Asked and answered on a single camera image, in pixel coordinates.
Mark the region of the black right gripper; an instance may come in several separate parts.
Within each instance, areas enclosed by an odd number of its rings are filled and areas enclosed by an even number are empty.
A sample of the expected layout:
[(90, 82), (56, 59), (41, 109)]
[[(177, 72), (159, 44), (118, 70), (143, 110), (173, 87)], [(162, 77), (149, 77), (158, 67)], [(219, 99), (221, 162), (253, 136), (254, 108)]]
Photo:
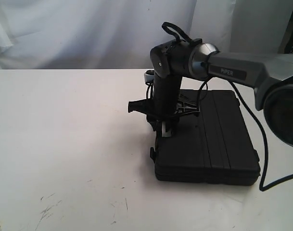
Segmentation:
[(168, 75), (166, 78), (161, 78), (154, 73), (153, 83), (146, 84), (146, 98), (130, 101), (127, 107), (128, 112), (139, 112), (146, 115), (154, 132), (161, 131), (162, 137), (171, 137), (173, 126), (180, 117), (199, 115), (196, 103), (181, 96), (181, 83), (181, 76)]

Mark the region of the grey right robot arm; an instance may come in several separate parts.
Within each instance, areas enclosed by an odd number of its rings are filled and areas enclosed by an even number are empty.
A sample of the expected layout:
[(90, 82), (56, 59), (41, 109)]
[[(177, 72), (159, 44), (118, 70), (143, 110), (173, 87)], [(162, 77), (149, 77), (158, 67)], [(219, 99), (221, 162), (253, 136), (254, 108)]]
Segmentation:
[(153, 97), (129, 102), (129, 112), (165, 121), (197, 114), (196, 106), (177, 110), (183, 77), (205, 82), (217, 77), (254, 90), (255, 108), (264, 112), (270, 130), (293, 147), (293, 54), (221, 52), (200, 38), (171, 40), (151, 49), (153, 72), (146, 81)]

